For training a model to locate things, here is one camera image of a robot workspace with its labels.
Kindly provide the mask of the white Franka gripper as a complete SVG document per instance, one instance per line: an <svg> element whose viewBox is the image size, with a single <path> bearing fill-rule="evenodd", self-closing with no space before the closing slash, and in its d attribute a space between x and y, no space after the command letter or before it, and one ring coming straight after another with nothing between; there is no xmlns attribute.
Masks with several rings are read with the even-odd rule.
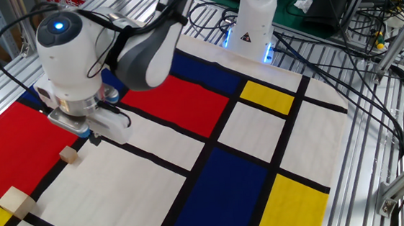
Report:
<svg viewBox="0 0 404 226"><path fill-rule="evenodd" d="M78 101L57 97L53 82L47 76L36 82L34 90L52 109L48 115L50 122L79 137L88 138L92 145L98 146L102 137L125 144L131 136L131 119L114 106L119 92L108 84L100 82L94 95Z"/></svg>

